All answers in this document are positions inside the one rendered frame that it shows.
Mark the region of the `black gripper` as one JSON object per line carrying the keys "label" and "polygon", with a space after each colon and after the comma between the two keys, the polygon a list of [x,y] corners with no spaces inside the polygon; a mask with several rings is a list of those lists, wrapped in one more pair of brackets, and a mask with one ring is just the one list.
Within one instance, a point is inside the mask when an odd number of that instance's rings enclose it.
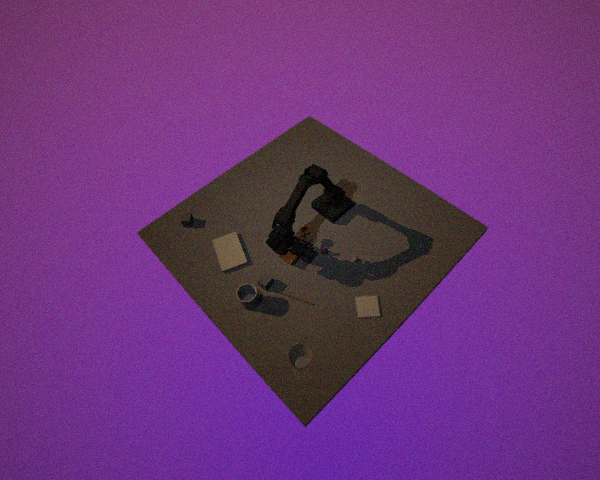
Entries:
{"label": "black gripper", "polygon": [[[274,233],[274,229],[269,233],[269,237]],[[302,243],[302,242],[295,242],[294,240],[296,239],[296,237],[294,237],[293,235],[295,234],[295,232],[293,231],[293,234],[291,237],[289,238],[285,238],[285,241],[289,243],[290,247],[292,247],[292,249],[290,250],[290,252],[298,257],[301,257],[306,250],[308,249],[307,245]]]}

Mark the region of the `wooden toy catapult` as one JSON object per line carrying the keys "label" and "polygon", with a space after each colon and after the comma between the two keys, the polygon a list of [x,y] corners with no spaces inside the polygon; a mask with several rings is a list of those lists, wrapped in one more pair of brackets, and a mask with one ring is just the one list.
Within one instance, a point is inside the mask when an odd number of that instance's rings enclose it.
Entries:
{"label": "wooden toy catapult", "polygon": [[[313,238],[311,238],[309,240],[309,242],[307,242],[307,236],[305,236],[305,235],[309,235],[310,234],[310,228],[308,228],[307,226],[306,227],[302,227],[300,229],[300,232],[301,232],[301,235],[299,237],[296,236],[296,235],[295,236],[293,235],[294,237],[296,237],[296,239],[294,241],[295,242],[299,242],[299,243],[302,242],[302,243],[306,244],[307,247],[308,247],[308,249],[306,250],[306,252],[308,252],[311,249],[311,246],[309,245],[309,243],[313,240]],[[303,237],[303,239],[301,239],[302,237]],[[290,252],[290,250],[292,249],[292,247],[289,247],[287,249],[288,249],[288,252],[287,252],[286,255],[282,256],[282,255],[278,254],[278,257],[281,258],[281,259],[283,259],[284,261],[286,261],[290,265],[292,265],[293,262],[298,258],[298,256],[296,256],[295,254],[293,255]]]}

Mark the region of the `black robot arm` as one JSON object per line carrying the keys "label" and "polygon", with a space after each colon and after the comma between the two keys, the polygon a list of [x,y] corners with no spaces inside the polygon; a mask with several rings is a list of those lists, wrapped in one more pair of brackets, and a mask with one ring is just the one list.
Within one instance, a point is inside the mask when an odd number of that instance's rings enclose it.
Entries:
{"label": "black robot arm", "polygon": [[[328,205],[336,209],[343,203],[343,200],[341,199],[344,198],[346,192],[343,191],[341,187],[334,185],[327,176],[328,172],[326,169],[312,164],[307,167],[304,170],[304,173],[299,177],[299,182],[286,205],[281,207],[275,214],[271,227],[274,229],[274,233],[266,240],[267,245],[275,253],[282,256],[287,254],[287,248],[289,248],[290,245],[285,241],[285,238],[289,238],[293,234],[292,225],[295,222],[295,211],[308,187],[315,184],[321,184],[325,188],[323,192],[330,196],[329,201],[327,202]],[[279,226],[276,225],[276,223],[279,224]]]}

